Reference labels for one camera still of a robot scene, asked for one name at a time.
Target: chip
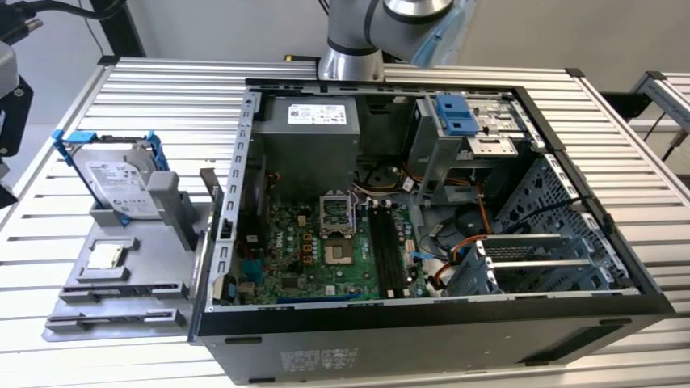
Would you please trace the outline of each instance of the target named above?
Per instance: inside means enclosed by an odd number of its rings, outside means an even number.
[[[300,282],[296,277],[284,277],[283,278],[283,288],[284,289],[297,289],[300,287]]]

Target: sticker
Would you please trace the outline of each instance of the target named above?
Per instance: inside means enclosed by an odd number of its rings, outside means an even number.
[[[288,124],[345,125],[345,106],[292,104],[288,108]]]
[[[433,229],[429,232],[429,237],[435,237],[437,235],[437,233],[440,232],[440,230],[443,229],[443,227],[444,227],[443,224],[436,224],[436,226],[433,227]]]
[[[86,169],[114,211],[130,218],[159,216],[138,171],[129,163],[90,161]]]
[[[355,366],[359,348],[296,350],[280,352],[285,372],[349,369]]]
[[[413,187],[413,180],[412,178],[409,178],[408,176],[405,177],[405,181],[404,183],[401,184],[401,189],[405,191],[405,192],[409,192],[412,190],[412,187]]]

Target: hard drive label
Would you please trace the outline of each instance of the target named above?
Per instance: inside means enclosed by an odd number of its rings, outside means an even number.
[[[90,161],[86,169],[114,211],[130,218],[159,215],[136,167],[125,162]]]

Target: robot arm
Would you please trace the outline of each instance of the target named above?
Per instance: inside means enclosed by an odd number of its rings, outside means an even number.
[[[104,20],[114,15],[126,0],[114,0],[101,12],[50,0],[14,2],[0,0],[0,179],[8,174],[2,158],[20,150],[25,122],[29,115],[33,90],[20,77],[12,44],[22,40],[41,25],[38,12],[61,11],[84,18]],[[16,198],[0,180],[0,209],[12,205]]]
[[[457,50],[476,0],[332,1],[319,78],[381,81],[380,50],[417,67]]]

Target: power supply label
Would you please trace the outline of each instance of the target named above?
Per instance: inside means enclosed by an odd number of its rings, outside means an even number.
[[[90,161],[86,169],[114,211],[134,219],[159,216],[138,171],[129,163]]]
[[[345,106],[295,103],[288,107],[288,124],[345,125]]]

